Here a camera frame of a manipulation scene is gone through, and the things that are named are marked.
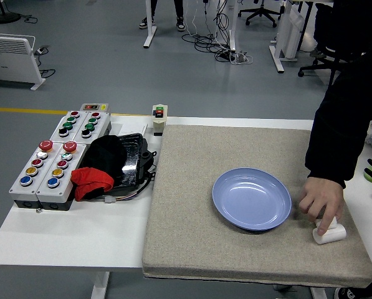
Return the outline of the person's hand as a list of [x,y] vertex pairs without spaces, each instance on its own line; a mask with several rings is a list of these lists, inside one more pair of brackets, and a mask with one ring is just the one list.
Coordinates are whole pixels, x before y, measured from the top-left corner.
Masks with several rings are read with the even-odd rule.
[[317,234],[322,236],[334,218],[339,220],[342,217],[344,203],[343,188],[340,184],[328,179],[309,177],[303,185],[298,206],[310,222],[314,222],[322,213],[317,228]]

